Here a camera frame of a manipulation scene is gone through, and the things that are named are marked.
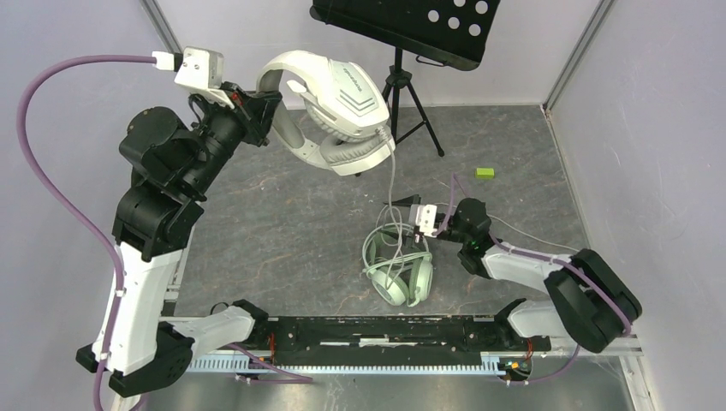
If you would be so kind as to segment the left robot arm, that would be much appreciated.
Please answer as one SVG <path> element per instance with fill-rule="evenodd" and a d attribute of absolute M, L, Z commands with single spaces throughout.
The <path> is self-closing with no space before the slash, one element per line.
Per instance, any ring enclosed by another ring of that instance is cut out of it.
<path fill-rule="evenodd" d="M 230 82 L 222 91 L 230 105 L 206 102 L 198 93 L 189 97 L 201 110 L 191 125 L 167 107 L 139 112 L 119 145 L 132 167 L 112 227 L 124 283 L 113 288 L 107 309 L 114 324 L 80 348 L 76 360 L 89 372 L 108 372 L 110 388 L 124 398 L 172 385 L 213 350 L 231 343 L 260 348 L 269 337 L 262 311 L 245 301 L 183 325 L 161 318 L 207 190 L 239 145 L 268 144 L 282 102 L 280 92 L 246 92 Z"/>

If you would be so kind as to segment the green headphones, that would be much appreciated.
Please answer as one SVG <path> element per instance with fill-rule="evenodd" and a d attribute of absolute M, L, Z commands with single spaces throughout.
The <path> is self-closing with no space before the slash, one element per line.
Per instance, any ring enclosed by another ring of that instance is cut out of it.
<path fill-rule="evenodd" d="M 431 293 L 434 267 L 428 243 L 404 245 L 414 227 L 386 223 L 372 230 L 361 247 L 362 274 L 391 306 L 415 307 Z"/>

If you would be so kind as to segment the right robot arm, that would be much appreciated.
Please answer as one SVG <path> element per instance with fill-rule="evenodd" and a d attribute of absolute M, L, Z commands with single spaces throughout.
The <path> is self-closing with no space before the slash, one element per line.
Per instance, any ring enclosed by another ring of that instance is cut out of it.
<path fill-rule="evenodd" d="M 643 307 L 596 251 L 543 253 L 517 247 L 491 233 L 491 215 L 483 201 L 465 198 L 447 211 L 422 203 L 415 194 L 392 203 L 407 208 L 407 227 L 416 240 L 460 244 L 457 257 L 477 277 L 518 283 L 547 295 L 524 299 L 503 309 L 494 336 L 505 349 L 519 348 L 529 337 L 570 337 L 592 353 L 631 334 Z"/>

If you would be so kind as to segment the white grey headphones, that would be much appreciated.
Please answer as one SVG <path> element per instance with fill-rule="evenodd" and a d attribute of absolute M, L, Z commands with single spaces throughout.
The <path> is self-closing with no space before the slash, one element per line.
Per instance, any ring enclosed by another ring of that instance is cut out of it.
<path fill-rule="evenodd" d="M 270 135 L 298 159 L 339 176 L 353 176 L 394 155 L 390 112 L 382 93 L 360 65 L 309 51 L 288 51 L 262 68 L 257 90 L 278 92 L 285 72 L 299 78 L 288 80 L 288 88 L 303 100 L 310 119 L 327 133 L 320 143 L 309 140 L 280 103 L 272 117 Z"/>

